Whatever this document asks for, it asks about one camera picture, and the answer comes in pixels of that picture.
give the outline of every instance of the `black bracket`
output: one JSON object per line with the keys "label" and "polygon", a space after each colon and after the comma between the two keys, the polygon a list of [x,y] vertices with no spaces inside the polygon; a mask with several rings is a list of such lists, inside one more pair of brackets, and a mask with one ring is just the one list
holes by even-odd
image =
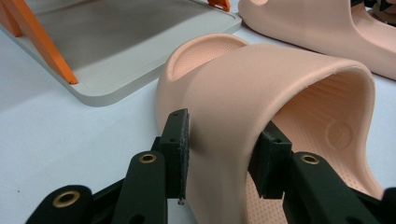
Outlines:
{"label": "black bracket", "polygon": [[189,166],[189,114],[170,114],[151,151],[132,157],[124,179],[92,195],[84,186],[65,186],[49,194],[28,224],[167,223],[167,199],[186,198]]}
{"label": "black bracket", "polygon": [[293,153],[272,122],[260,135],[248,171],[260,196],[284,199],[289,223],[396,223],[396,188],[387,189],[381,201],[351,189],[319,155]]}

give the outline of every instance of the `footbed texture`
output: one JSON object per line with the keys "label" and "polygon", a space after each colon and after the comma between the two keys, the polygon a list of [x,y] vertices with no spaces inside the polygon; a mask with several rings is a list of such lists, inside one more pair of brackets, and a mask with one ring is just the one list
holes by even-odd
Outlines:
{"label": "footbed texture", "polygon": [[[359,110],[364,108],[359,108],[361,103],[356,101],[361,100],[360,95],[367,94],[357,88],[363,83],[356,82],[359,80],[348,74],[327,77],[287,102],[273,122],[293,143],[293,151],[321,155],[350,187],[367,193],[360,176],[346,166],[353,162],[349,152],[357,147],[351,145],[357,136],[348,123],[356,124],[361,119]],[[351,106],[351,102],[356,102],[357,107]],[[346,107],[352,109],[348,114]],[[250,177],[247,178],[247,213],[249,223],[286,223],[282,203],[259,199]]]}

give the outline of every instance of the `orange leg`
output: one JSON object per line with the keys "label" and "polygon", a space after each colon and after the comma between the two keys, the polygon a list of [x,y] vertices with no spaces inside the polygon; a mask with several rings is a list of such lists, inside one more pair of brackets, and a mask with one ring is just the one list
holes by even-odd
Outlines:
{"label": "orange leg", "polygon": [[14,36],[21,36],[22,31],[15,18],[0,0],[0,23]]}
{"label": "orange leg", "polygon": [[26,5],[24,0],[0,0],[1,8],[5,12],[10,12],[9,21],[16,21],[24,33],[29,37],[35,48],[43,57],[44,61],[56,73],[70,84],[78,83],[77,78],[67,65],[64,57],[56,49],[50,37],[47,35],[40,22],[35,17],[32,10]]}

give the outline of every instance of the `slide sandal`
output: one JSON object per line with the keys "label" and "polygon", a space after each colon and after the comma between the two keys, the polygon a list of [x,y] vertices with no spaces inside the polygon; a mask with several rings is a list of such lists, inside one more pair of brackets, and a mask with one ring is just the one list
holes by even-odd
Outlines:
{"label": "slide sandal", "polygon": [[363,64],[306,50],[205,35],[180,46],[157,87],[160,132],[190,113],[187,202],[198,223],[282,223],[281,201],[259,199],[248,164],[271,120],[293,151],[324,157],[352,188],[381,187],[365,158],[375,85]]}
{"label": "slide sandal", "polygon": [[256,32],[335,57],[364,63],[396,79],[396,28],[349,0],[240,0],[239,14]]}

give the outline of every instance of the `beige slide sandal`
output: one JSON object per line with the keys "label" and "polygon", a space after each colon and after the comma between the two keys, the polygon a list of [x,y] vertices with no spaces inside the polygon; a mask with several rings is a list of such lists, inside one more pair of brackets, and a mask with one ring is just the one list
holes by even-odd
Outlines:
{"label": "beige slide sandal", "polygon": [[396,79],[396,28],[349,0],[241,0],[239,14],[256,32],[336,57],[364,63]]}
{"label": "beige slide sandal", "polygon": [[292,150],[324,157],[352,188],[382,189],[365,158],[375,85],[363,64],[233,35],[205,35],[168,59],[157,88],[160,132],[190,113],[187,202],[198,223],[284,223],[281,201],[259,199],[248,164],[271,120]]}

